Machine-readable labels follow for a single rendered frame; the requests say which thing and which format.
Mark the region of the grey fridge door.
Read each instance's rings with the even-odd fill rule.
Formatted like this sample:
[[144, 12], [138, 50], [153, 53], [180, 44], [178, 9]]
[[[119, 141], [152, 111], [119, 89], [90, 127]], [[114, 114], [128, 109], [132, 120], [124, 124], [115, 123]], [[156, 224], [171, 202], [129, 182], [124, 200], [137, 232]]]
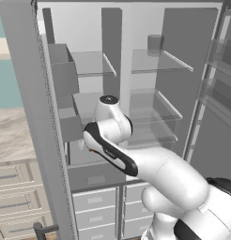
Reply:
[[[231, 0], [223, 1], [212, 40], [225, 38], [231, 39]], [[206, 60], [200, 87], [203, 81], [216, 78], [231, 79]], [[205, 177], [231, 179], [231, 120], [203, 104], [198, 94], [184, 157]]]
[[0, 16], [58, 240], [79, 240], [49, 49], [37, 0], [1, 0]]

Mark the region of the grey freezer drawer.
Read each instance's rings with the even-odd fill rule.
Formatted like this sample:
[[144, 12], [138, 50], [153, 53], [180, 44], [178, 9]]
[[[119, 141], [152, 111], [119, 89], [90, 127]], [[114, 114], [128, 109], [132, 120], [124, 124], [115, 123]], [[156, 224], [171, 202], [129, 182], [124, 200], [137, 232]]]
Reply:
[[126, 175], [106, 162], [68, 166], [70, 190], [103, 187], [124, 183]]

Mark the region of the white freezer drawer front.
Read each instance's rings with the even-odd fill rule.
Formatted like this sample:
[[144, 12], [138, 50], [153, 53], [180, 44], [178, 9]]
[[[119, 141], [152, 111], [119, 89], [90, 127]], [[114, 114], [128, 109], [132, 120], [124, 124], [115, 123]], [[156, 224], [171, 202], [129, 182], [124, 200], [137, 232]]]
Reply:
[[114, 223], [116, 221], [116, 207], [109, 206], [75, 214], [79, 230]]
[[125, 186], [125, 201], [127, 203], [139, 202], [144, 188], [148, 187], [149, 183], [140, 183]]
[[125, 203], [125, 219], [136, 219], [150, 216], [141, 202], [126, 202]]
[[101, 225], [79, 231], [79, 240], [116, 240], [116, 225]]
[[153, 216], [126, 220], [124, 223], [123, 238], [129, 239], [141, 236], [150, 226]]
[[72, 195], [76, 212], [101, 208], [116, 204], [116, 188], [104, 188]]

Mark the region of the grey cylindrical can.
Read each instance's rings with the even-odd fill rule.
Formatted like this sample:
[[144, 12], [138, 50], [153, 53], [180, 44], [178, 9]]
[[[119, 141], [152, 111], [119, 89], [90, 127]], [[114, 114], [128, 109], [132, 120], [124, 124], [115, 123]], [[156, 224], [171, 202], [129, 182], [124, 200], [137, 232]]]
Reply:
[[160, 55], [162, 53], [163, 42], [164, 36], [149, 35], [147, 37], [147, 54], [150, 56]]

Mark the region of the grey fridge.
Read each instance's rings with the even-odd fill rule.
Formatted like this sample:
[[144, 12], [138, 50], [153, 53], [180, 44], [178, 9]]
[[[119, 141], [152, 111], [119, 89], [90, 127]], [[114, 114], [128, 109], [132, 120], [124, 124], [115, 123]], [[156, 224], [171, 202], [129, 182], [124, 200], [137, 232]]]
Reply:
[[[79, 77], [79, 92], [56, 95], [57, 109], [73, 108], [80, 116], [82, 130], [92, 121], [98, 98], [112, 94], [120, 99], [125, 113], [130, 116], [131, 91], [157, 89], [182, 114], [181, 120], [156, 121], [166, 124], [177, 136], [176, 142], [163, 146], [184, 158], [196, 95], [205, 69], [209, 42], [214, 35], [219, 17], [218, 8], [210, 3], [39, 3], [39, 24], [46, 31], [48, 44], [66, 44], [70, 53], [103, 52], [113, 65], [116, 76]], [[171, 53], [193, 67], [193, 71], [159, 71], [132, 74], [132, 52], [147, 50], [147, 37], [162, 35], [163, 51]], [[68, 166], [106, 162], [100, 156], [81, 151], [78, 141], [64, 142]], [[123, 238], [125, 219], [125, 186], [140, 184], [134, 177], [103, 187], [73, 191], [82, 193], [104, 188], [115, 188], [115, 235]]]

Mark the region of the beige cupboard drawers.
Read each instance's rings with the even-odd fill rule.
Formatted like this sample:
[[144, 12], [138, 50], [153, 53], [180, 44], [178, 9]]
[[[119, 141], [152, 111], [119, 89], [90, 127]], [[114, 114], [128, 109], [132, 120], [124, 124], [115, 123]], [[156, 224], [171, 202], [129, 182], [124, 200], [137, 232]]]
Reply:
[[0, 240], [34, 237], [35, 222], [53, 224], [38, 163], [0, 163]]

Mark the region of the clear door bin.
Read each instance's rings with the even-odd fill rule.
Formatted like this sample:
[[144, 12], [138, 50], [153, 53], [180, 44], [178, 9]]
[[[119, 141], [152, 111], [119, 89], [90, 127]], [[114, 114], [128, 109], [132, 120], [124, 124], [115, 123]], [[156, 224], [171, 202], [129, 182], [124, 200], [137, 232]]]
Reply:
[[218, 111], [231, 120], [231, 79], [203, 81], [198, 99], [214, 112]]
[[231, 39], [212, 40], [207, 63], [231, 77]]

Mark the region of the grey door bin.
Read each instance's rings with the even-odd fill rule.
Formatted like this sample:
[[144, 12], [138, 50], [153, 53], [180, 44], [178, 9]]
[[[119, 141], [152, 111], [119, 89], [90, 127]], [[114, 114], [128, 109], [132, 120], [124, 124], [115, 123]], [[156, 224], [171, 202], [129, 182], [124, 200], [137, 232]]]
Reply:
[[78, 93], [77, 69], [68, 46], [66, 44], [50, 44], [49, 54], [55, 93], [58, 96]]
[[80, 116], [73, 108], [59, 109], [59, 120], [63, 142], [74, 142], [83, 137]]

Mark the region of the dark grey metal bar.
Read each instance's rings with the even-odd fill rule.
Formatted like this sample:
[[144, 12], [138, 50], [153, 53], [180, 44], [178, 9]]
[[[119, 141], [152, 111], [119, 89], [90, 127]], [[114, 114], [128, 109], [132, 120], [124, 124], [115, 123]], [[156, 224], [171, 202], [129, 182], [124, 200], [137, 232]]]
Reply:
[[34, 223], [33, 228], [38, 240], [46, 240], [47, 233], [56, 232], [59, 230], [57, 225], [43, 227], [40, 222]]

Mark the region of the glass fridge shelf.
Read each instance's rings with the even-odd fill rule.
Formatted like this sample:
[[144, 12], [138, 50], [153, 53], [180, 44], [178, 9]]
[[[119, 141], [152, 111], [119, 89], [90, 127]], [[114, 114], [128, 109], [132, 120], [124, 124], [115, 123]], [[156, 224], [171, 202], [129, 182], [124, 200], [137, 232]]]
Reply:
[[134, 125], [132, 136], [128, 140], [129, 149], [164, 145], [177, 141], [175, 133], [163, 122], [148, 125]]
[[181, 120], [182, 114], [157, 89], [131, 91], [130, 119], [134, 123]]
[[149, 55], [147, 50], [134, 50], [132, 52], [132, 74], [177, 70], [193, 71], [193, 67], [167, 51], [161, 51], [153, 55]]
[[116, 76], [116, 70], [103, 52], [73, 52], [71, 56], [79, 77]]

